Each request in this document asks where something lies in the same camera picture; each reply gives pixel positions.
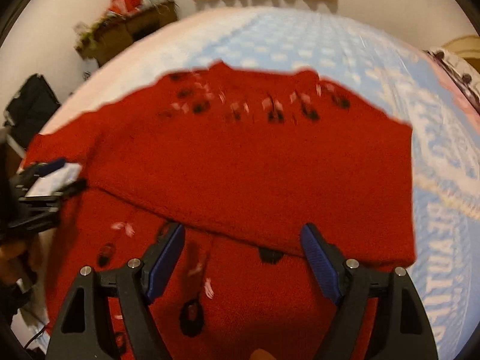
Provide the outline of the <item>person's left hand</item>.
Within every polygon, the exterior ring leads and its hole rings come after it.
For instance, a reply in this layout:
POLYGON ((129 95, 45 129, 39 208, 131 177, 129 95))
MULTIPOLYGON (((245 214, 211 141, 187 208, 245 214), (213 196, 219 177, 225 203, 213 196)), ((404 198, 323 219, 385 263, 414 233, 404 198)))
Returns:
POLYGON ((39 236, 28 240, 12 241, 1 246, 1 283, 13 285, 24 275, 28 267, 38 272, 42 264, 41 241, 39 236))

